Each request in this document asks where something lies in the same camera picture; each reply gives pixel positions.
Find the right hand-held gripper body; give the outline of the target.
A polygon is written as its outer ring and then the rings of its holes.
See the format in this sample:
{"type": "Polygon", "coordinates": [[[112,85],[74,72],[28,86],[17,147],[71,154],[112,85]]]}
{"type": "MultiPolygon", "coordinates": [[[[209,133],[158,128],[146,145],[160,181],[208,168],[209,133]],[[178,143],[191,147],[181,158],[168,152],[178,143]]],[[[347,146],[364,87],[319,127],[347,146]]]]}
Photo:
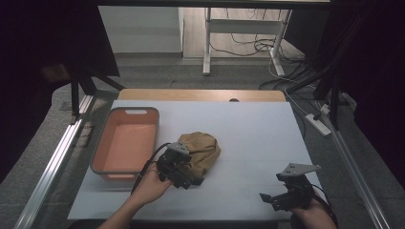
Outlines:
{"type": "Polygon", "coordinates": [[[288,190],[285,194],[288,194],[288,197],[284,203],[289,203],[291,209],[309,207],[314,191],[306,174],[319,169],[319,165],[290,163],[281,173],[276,175],[279,181],[285,183],[288,190]]]}

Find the dark curtain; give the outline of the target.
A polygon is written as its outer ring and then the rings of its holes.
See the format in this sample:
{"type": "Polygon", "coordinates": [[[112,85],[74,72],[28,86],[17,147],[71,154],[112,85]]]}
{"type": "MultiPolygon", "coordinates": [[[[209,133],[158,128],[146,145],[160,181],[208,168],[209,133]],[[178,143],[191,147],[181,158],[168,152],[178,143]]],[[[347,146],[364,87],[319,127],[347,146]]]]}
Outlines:
{"type": "Polygon", "coordinates": [[[354,121],[405,189],[405,0],[360,0],[365,20],[338,67],[354,121]]]}
{"type": "Polygon", "coordinates": [[[53,92],[94,71],[119,75],[96,0],[0,0],[0,183],[53,92]]]}

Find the orange plastic basket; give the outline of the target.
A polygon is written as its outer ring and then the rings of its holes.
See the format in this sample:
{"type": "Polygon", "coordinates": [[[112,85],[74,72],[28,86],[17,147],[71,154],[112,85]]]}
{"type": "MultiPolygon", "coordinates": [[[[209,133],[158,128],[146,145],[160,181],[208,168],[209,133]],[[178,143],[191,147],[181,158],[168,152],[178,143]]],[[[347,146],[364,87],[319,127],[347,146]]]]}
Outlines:
{"type": "Polygon", "coordinates": [[[112,109],[92,158],[92,171],[106,180],[134,180],[155,152],[159,123],[156,108],[112,109]]]}

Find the black metal stand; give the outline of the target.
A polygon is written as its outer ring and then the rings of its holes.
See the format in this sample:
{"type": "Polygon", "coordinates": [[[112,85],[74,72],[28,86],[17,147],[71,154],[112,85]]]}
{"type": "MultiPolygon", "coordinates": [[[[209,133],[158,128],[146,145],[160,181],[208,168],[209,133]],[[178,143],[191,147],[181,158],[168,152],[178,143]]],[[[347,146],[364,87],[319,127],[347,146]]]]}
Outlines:
{"type": "Polygon", "coordinates": [[[124,86],[120,85],[113,79],[106,75],[98,73],[96,71],[91,71],[91,76],[72,76],[71,77],[71,96],[72,96],[72,117],[74,120],[78,120],[79,111],[79,89],[82,89],[86,95],[94,95],[96,92],[96,85],[94,83],[93,77],[101,80],[107,85],[115,88],[118,91],[125,89],[124,86]]]}
{"type": "Polygon", "coordinates": [[[319,84],[315,88],[313,96],[316,99],[323,99],[327,96],[327,93],[330,93],[329,120],[335,131],[339,130],[337,112],[339,104],[339,84],[340,84],[340,79],[338,74],[336,73],[336,70],[339,63],[343,59],[344,54],[347,52],[350,43],[352,42],[353,38],[355,37],[357,31],[359,30],[363,22],[363,17],[359,13],[361,8],[362,3],[356,1],[341,6],[342,10],[350,10],[352,12],[352,18],[351,22],[348,24],[348,27],[344,29],[344,32],[340,37],[340,41],[338,43],[338,46],[335,48],[330,63],[320,72],[316,73],[314,76],[285,90],[285,94],[295,93],[296,91],[301,90],[305,86],[308,86],[310,83],[319,80],[319,84]]]}

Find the wooden table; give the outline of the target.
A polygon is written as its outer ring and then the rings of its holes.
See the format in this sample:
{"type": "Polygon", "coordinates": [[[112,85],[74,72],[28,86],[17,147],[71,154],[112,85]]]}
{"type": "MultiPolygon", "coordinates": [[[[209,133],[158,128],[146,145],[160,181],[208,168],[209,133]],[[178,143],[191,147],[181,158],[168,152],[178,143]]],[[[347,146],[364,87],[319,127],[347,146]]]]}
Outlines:
{"type": "Polygon", "coordinates": [[[124,89],[118,100],[286,102],[280,91],[124,89]]]}

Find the person's left hand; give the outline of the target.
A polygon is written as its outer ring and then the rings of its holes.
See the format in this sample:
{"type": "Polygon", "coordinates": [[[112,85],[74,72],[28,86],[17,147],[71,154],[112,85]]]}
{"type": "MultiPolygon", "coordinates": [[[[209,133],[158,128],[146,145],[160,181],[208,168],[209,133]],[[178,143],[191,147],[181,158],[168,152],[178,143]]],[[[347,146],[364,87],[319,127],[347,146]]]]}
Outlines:
{"type": "Polygon", "coordinates": [[[144,206],[160,198],[172,184],[171,180],[160,180],[158,167],[153,163],[129,200],[135,206],[144,206]]]}

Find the tan cloth bag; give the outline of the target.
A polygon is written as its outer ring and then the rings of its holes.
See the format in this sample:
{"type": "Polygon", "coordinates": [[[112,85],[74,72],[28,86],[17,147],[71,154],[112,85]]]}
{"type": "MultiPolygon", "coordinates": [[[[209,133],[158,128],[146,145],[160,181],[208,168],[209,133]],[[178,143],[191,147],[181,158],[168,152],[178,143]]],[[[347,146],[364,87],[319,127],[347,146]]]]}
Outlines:
{"type": "Polygon", "coordinates": [[[183,170],[191,176],[193,185],[201,185],[205,174],[221,154],[217,139],[207,133],[195,132],[181,135],[179,143],[182,143],[191,155],[191,160],[182,166],[183,170]]]}

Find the white desk frame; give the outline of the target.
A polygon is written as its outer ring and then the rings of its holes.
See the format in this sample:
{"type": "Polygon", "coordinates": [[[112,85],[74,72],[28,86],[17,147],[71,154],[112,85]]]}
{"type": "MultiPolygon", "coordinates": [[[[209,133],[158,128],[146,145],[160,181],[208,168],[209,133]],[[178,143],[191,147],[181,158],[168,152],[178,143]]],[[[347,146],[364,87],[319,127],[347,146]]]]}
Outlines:
{"type": "Polygon", "coordinates": [[[203,53],[202,74],[210,75],[212,33],[238,33],[238,34],[268,34],[274,35],[274,43],[268,50],[270,60],[278,76],[284,76],[285,71],[280,63],[279,48],[284,38],[288,20],[292,10],[286,10],[277,21],[242,20],[242,19],[212,19],[211,9],[205,8],[205,45],[203,53]]]}

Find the white power strip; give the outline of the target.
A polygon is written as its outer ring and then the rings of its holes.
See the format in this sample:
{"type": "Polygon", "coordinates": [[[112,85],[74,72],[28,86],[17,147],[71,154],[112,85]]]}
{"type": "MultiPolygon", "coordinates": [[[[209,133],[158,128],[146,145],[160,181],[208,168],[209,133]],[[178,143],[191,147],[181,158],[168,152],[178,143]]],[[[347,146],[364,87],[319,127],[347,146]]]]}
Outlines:
{"type": "Polygon", "coordinates": [[[307,114],[305,116],[306,121],[314,127],[322,136],[331,134],[331,130],[319,119],[315,119],[314,114],[307,114]]]}

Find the person's right hand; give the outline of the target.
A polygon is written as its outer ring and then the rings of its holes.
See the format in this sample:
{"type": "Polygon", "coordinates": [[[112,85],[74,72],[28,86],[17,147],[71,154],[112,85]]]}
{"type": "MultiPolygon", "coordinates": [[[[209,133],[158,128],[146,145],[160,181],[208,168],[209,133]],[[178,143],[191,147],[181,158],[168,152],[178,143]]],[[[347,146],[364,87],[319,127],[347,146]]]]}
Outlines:
{"type": "Polygon", "coordinates": [[[314,198],[307,209],[293,208],[290,212],[297,216],[307,229],[337,229],[326,208],[314,198]]]}

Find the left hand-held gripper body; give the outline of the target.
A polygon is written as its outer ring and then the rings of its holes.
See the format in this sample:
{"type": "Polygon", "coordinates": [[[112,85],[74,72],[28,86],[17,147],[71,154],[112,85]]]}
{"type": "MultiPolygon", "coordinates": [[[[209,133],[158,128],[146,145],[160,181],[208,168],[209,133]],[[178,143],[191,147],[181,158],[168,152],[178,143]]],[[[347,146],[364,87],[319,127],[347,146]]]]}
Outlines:
{"type": "Polygon", "coordinates": [[[156,162],[161,181],[171,180],[176,176],[190,177],[183,166],[191,160],[187,147],[179,142],[171,143],[156,162]]]}

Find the aluminium rail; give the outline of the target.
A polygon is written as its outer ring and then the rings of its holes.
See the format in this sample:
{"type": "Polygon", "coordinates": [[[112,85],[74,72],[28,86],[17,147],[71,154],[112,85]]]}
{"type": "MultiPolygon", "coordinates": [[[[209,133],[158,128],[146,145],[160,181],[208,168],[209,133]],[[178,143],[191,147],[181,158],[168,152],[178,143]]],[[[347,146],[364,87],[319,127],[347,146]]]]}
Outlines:
{"type": "Polygon", "coordinates": [[[361,173],[360,168],[357,166],[344,137],[336,128],[333,127],[325,113],[321,113],[321,116],[322,120],[331,130],[333,142],[339,152],[339,155],[342,157],[343,163],[345,164],[349,175],[352,178],[352,182],[358,192],[358,195],[363,200],[364,206],[369,213],[375,229],[391,229],[390,223],[387,221],[387,218],[379,202],[377,201],[376,196],[361,173]]]}
{"type": "Polygon", "coordinates": [[[87,113],[88,108],[93,102],[92,95],[85,95],[79,103],[79,116],[72,124],[69,124],[63,136],[59,140],[52,157],[50,158],[41,178],[38,180],[32,191],[22,213],[13,229],[31,229],[32,225],[39,214],[42,204],[49,193],[53,181],[56,178],[58,170],[72,145],[72,142],[82,124],[83,116],[87,113]]]}

